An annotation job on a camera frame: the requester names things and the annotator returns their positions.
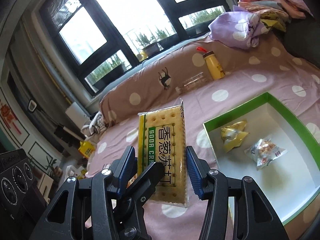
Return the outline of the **yellow carton box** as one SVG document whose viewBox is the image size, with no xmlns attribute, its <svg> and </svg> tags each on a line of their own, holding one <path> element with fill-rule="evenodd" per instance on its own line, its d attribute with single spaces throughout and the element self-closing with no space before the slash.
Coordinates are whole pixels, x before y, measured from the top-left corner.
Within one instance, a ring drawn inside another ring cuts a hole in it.
<svg viewBox="0 0 320 240">
<path fill-rule="evenodd" d="M 89 141 L 81 141 L 78 152 L 86 159 L 89 159 L 92 153 L 95 152 L 95 146 Z"/>
</svg>

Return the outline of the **soda cracker clear pack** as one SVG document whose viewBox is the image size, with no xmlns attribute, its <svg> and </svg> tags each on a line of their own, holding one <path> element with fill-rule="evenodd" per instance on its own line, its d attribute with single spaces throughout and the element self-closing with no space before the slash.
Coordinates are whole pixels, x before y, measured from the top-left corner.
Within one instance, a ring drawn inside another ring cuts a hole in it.
<svg viewBox="0 0 320 240">
<path fill-rule="evenodd" d="M 187 206 L 184 106 L 178 105 L 139 113 L 138 174 L 160 162 L 164 174 L 151 196 L 154 202 Z"/>
</svg>

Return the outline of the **white paper roll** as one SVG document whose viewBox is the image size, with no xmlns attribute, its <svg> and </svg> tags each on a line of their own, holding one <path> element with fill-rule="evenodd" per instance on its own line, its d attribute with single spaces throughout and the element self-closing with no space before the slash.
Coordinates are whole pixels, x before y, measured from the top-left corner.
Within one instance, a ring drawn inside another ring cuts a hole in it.
<svg viewBox="0 0 320 240">
<path fill-rule="evenodd" d="M 90 122 L 89 116 L 82 110 L 82 108 L 73 102 L 65 111 L 66 115 L 74 122 L 77 128 L 82 127 Z"/>
</svg>

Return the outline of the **white blue snack bag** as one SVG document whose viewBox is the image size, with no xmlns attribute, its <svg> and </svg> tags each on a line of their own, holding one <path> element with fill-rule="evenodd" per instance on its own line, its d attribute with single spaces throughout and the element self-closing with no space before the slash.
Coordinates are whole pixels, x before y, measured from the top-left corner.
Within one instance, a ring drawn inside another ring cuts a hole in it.
<svg viewBox="0 0 320 240">
<path fill-rule="evenodd" d="M 251 147 L 244 150 L 244 154 L 256 163 L 257 171 L 286 153 L 287 149 L 281 148 L 272 142 L 270 135 L 259 139 Z"/>
</svg>

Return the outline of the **pink dotted bed sheet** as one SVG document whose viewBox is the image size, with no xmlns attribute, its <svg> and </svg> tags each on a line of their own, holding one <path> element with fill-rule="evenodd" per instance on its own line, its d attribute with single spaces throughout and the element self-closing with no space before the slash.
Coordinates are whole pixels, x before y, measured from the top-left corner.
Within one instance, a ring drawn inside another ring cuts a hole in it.
<svg viewBox="0 0 320 240">
<path fill-rule="evenodd" d="M 90 157 L 87 176 L 92 177 L 119 158 L 126 146 L 138 142 L 138 113 L 184 103 L 186 142 L 211 167 L 217 163 L 203 123 L 236 106 L 270 92 L 306 125 L 319 124 L 319 85 L 308 74 L 303 79 L 288 71 L 265 73 L 265 81 L 252 79 L 255 70 L 237 70 L 192 92 L 178 95 L 177 89 L 164 89 L 156 77 L 138 72 L 107 93 L 105 102 L 116 115 L 116 123 L 101 136 Z"/>
</svg>

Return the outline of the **purple dotted cloth bundle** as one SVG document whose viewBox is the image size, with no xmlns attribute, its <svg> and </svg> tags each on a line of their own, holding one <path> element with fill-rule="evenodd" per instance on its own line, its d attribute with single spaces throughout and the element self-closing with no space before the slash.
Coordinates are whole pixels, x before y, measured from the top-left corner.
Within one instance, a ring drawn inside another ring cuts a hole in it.
<svg viewBox="0 0 320 240">
<path fill-rule="evenodd" d="M 208 26 L 210 38 L 231 48 L 248 50 L 259 45 L 259 37 L 269 32 L 269 28 L 256 13 L 239 6 L 218 16 Z"/>
</svg>

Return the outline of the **striped white cloth pile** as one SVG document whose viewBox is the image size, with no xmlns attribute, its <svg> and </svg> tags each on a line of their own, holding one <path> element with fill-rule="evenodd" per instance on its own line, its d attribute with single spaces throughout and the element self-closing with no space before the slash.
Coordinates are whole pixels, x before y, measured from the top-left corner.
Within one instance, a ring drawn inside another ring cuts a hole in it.
<svg viewBox="0 0 320 240">
<path fill-rule="evenodd" d="M 81 133 L 86 140 L 93 137 L 100 137 L 108 128 L 110 124 L 105 120 L 101 111 L 98 111 L 92 120 L 85 122 L 81 128 Z"/>
</svg>

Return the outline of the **pink orange cloth bundle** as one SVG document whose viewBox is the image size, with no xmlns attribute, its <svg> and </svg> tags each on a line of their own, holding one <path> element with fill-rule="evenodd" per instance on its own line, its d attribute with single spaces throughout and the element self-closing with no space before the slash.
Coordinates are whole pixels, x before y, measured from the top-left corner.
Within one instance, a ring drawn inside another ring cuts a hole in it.
<svg viewBox="0 0 320 240">
<path fill-rule="evenodd" d="M 282 32 L 292 19 L 303 20 L 312 14 L 303 0 L 239 0 L 238 6 L 259 15 L 266 28 Z"/>
</svg>

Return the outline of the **yellow black snack bag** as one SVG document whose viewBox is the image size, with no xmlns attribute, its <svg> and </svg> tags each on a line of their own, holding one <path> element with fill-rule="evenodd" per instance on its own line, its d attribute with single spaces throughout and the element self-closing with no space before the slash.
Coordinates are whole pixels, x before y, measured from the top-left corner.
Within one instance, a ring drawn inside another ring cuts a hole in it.
<svg viewBox="0 0 320 240">
<path fill-rule="evenodd" d="M 231 151 L 233 148 L 241 146 L 242 141 L 249 134 L 245 131 L 246 125 L 247 121 L 242 120 L 220 128 L 221 139 L 223 140 L 223 149 L 226 153 Z"/>
</svg>

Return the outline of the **black dark chair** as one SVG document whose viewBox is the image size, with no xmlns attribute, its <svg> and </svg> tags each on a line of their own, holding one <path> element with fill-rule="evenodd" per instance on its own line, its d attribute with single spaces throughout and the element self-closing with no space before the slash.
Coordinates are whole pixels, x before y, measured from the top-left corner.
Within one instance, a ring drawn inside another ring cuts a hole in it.
<svg viewBox="0 0 320 240">
<path fill-rule="evenodd" d="M 310 13 L 305 19 L 292 19 L 284 36 L 286 50 L 319 67 L 319 1 L 303 0 Z"/>
</svg>

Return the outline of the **black framed window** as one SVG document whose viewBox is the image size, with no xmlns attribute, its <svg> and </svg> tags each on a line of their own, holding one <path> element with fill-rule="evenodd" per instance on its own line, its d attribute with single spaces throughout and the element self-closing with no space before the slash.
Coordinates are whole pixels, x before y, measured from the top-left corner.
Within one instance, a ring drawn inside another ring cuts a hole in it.
<svg viewBox="0 0 320 240">
<path fill-rule="evenodd" d="M 40 16 L 92 96 L 141 62 L 208 32 L 226 0 L 45 0 Z"/>
</svg>

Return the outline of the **clear plastic bottle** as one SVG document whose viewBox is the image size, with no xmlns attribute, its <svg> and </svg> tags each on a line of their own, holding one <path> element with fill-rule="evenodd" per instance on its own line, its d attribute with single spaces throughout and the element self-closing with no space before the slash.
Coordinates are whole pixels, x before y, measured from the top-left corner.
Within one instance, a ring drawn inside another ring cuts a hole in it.
<svg viewBox="0 0 320 240">
<path fill-rule="evenodd" d="M 201 88 L 208 82 L 209 80 L 204 73 L 200 72 L 199 74 L 185 80 L 180 87 L 176 87 L 175 89 L 178 94 L 188 93 L 192 90 Z"/>
</svg>

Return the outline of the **green white cardboard box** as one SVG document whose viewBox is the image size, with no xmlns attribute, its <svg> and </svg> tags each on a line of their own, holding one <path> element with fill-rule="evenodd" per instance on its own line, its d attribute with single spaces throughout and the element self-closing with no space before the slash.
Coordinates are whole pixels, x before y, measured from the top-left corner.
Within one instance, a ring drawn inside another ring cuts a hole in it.
<svg viewBox="0 0 320 240">
<path fill-rule="evenodd" d="M 223 127 L 246 121 L 240 146 L 226 152 Z M 308 128 L 270 93 L 263 93 L 203 124 L 219 171 L 252 177 L 283 224 L 319 194 L 319 144 Z"/>
</svg>

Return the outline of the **yellow bottle red cap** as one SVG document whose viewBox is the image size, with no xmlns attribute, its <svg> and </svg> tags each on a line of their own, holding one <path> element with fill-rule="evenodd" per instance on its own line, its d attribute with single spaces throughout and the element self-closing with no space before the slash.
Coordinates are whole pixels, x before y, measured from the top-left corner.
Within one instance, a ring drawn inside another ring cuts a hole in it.
<svg viewBox="0 0 320 240">
<path fill-rule="evenodd" d="M 203 59 L 206 62 L 207 68 L 213 80 L 219 80 L 225 77 L 225 72 L 213 51 L 207 51 L 202 47 L 196 47 L 196 50 L 203 52 Z"/>
</svg>

